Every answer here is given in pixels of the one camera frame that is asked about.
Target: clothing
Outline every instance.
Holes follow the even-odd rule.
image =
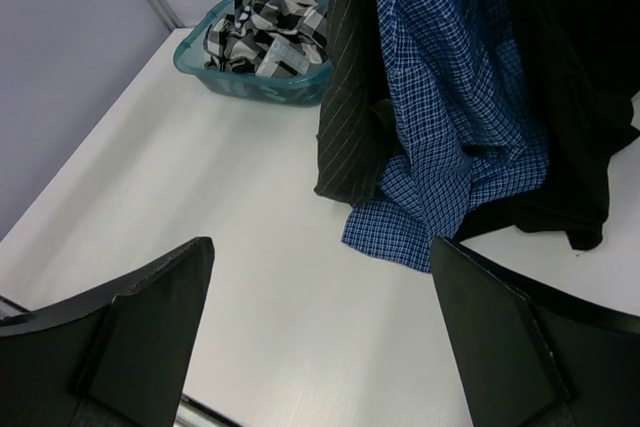
[[[526,422],[522,427],[576,427],[568,403],[561,402],[541,417]]]
[[[315,0],[235,0],[235,14],[209,26],[205,67],[291,78],[326,60],[326,7]]]
[[[630,97],[640,89],[640,0],[510,0],[533,96],[549,126],[550,166],[540,189],[467,216],[463,239],[515,224],[566,231],[575,249],[603,240],[611,156],[638,137]]]
[[[465,214],[539,187],[544,125],[529,111],[507,0],[378,0],[400,142],[380,193],[356,207],[343,240],[430,271],[435,236]]]
[[[361,204],[402,151],[382,61],[376,0],[329,0],[333,73],[320,109],[316,193]]]

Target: plaid clothing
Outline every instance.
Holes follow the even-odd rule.
[[[546,130],[529,112],[507,0],[378,0],[378,15],[406,155],[388,162],[343,241],[429,272],[435,236],[542,184]]]
[[[209,26],[209,69],[291,78],[326,60],[327,9],[315,0],[235,0],[235,13]]]

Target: black garment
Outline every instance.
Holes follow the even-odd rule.
[[[464,239],[515,224],[567,232],[575,249],[602,242],[611,156],[638,137],[630,97],[640,89],[640,0],[510,0],[534,112],[550,133],[541,188],[470,213]]]
[[[316,193],[369,200],[389,157],[401,151],[382,61],[376,0],[329,0],[333,74],[320,110]]]

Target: white table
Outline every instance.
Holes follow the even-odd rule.
[[[217,96],[178,73],[176,31],[0,243],[0,294],[35,309],[198,235],[214,275],[185,391],[255,427],[465,427],[431,276],[340,243],[317,197],[318,109]],[[514,229],[468,243],[640,314],[640,143],[611,169],[605,244]]]

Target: teal plastic basket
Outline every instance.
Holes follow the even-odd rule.
[[[316,0],[327,5],[329,0]],[[206,59],[203,40],[207,28],[225,14],[233,13],[233,0],[223,0],[180,42],[173,54],[173,64],[185,74],[195,75],[209,90],[218,94],[291,105],[317,105],[322,101],[331,65],[327,61],[319,69],[307,75],[291,79],[272,79],[251,74],[234,74],[205,69]]]

